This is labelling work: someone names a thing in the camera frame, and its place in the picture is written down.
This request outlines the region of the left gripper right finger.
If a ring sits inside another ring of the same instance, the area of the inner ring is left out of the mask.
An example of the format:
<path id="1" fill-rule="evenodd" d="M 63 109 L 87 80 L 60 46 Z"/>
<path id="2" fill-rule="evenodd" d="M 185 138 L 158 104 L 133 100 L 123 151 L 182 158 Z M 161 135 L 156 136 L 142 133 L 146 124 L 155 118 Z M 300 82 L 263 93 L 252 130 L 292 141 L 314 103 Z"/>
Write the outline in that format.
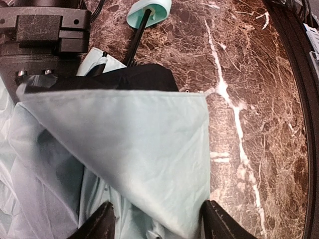
<path id="1" fill-rule="evenodd" d="M 256 239 L 214 200 L 203 203 L 203 226 L 206 239 Z"/>

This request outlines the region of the mint green folding umbrella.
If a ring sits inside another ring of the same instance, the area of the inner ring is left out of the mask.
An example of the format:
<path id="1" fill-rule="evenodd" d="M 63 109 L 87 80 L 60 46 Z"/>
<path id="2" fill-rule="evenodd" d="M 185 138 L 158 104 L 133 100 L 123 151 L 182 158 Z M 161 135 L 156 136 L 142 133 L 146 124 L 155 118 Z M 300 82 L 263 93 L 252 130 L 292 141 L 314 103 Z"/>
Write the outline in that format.
<path id="1" fill-rule="evenodd" d="M 80 0 L 1 1 L 77 6 Z M 115 239 L 202 239 L 209 198 L 208 108 L 171 70 L 98 48 L 77 74 L 30 76 L 14 102 L 0 78 L 0 236 L 67 239 L 104 203 Z"/>

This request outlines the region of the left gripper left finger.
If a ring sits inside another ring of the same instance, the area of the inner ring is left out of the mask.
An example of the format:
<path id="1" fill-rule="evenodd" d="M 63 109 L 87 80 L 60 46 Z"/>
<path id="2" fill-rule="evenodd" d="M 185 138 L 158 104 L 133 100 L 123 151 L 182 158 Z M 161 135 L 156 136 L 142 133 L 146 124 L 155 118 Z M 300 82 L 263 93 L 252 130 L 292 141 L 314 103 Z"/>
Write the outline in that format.
<path id="1" fill-rule="evenodd" d="M 113 205 L 104 202 L 68 239 L 114 239 L 115 220 Z"/>

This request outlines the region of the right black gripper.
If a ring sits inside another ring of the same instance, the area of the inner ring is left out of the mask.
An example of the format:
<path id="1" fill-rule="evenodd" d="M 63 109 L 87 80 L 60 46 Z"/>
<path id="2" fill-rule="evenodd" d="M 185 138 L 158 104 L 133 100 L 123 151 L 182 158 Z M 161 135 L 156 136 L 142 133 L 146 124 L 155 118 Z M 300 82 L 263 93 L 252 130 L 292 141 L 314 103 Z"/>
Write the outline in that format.
<path id="1" fill-rule="evenodd" d="M 91 12 L 77 6 L 1 6 L 0 77 L 11 99 L 30 76 L 75 76 L 90 25 Z"/>

